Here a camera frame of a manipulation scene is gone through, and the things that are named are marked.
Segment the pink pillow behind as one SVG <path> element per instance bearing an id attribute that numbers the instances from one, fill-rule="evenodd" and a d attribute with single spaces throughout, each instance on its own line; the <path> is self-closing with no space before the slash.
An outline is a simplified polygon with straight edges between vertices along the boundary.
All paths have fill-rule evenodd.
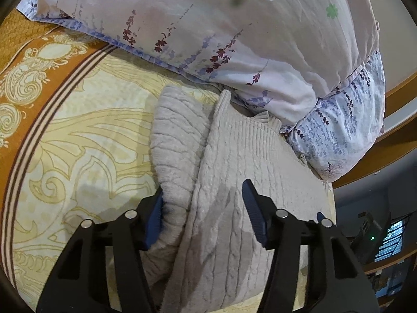
<path id="1" fill-rule="evenodd" d="M 18 10 L 230 87 L 290 126 L 379 45 L 370 0 L 21 0 Z"/>

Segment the beige cable-knit sweater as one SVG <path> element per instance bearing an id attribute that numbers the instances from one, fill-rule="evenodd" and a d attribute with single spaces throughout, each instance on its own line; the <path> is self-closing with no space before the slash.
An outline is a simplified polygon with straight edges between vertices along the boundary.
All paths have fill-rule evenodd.
<path id="1" fill-rule="evenodd" d="M 273 254 L 254 236 L 242 183 L 301 220 L 335 218 L 330 183 L 281 135 L 268 112 L 247 117 L 223 91 L 207 105 L 176 86 L 154 112 L 151 157 L 163 229 L 144 259 L 161 312 L 212 312 L 264 290 Z"/>

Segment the yellow patterned bedsheet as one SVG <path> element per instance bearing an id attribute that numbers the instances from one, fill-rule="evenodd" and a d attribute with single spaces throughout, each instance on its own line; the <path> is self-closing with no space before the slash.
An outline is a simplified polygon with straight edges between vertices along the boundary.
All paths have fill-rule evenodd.
<path id="1" fill-rule="evenodd" d="M 151 130 L 168 86 L 207 105 L 227 91 L 19 11 L 4 19 L 1 267 L 30 307 L 82 220 L 114 220 L 161 188 Z M 216 311 L 253 312 L 260 295 Z"/>

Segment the floral pillow lavender print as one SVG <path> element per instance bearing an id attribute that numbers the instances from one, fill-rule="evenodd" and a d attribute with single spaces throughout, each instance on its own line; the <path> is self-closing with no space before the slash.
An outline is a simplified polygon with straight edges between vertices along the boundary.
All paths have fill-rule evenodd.
<path id="1" fill-rule="evenodd" d="M 384 69 L 375 50 L 285 137 L 323 180 L 334 182 L 370 150 L 383 130 L 384 112 Z"/>

